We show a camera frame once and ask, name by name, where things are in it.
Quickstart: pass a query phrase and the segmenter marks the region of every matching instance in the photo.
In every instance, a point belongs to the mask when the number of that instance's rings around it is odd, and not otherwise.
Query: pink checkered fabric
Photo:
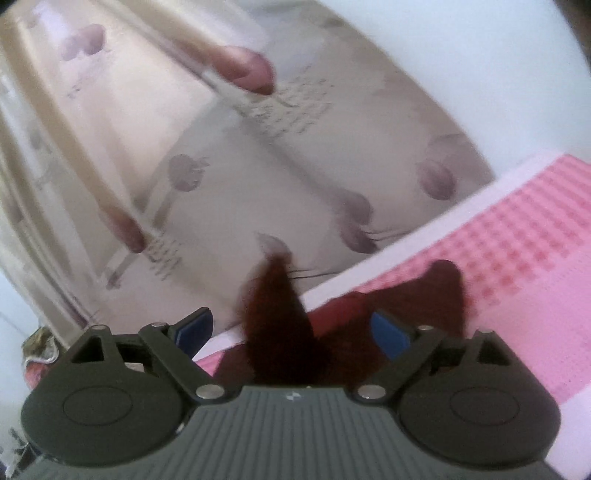
[[[358,290],[418,277],[434,260],[453,261],[463,273],[471,328],[494,328],[555,398],[566,401],[591,382],[590,225],[591,166],[565,156]],[[569,280],[575,277],[580,281]],[[526,298],[532,308],[519,302]]]

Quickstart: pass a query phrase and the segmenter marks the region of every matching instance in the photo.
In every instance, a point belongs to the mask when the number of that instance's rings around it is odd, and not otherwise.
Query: gray gripper base
[[[542,462],[471,471],[424,453],[381,407],[341,389],[246,387],[226,404],[199,407],[159,451],[110,468],[43,459],[22,480],[560,480]]]

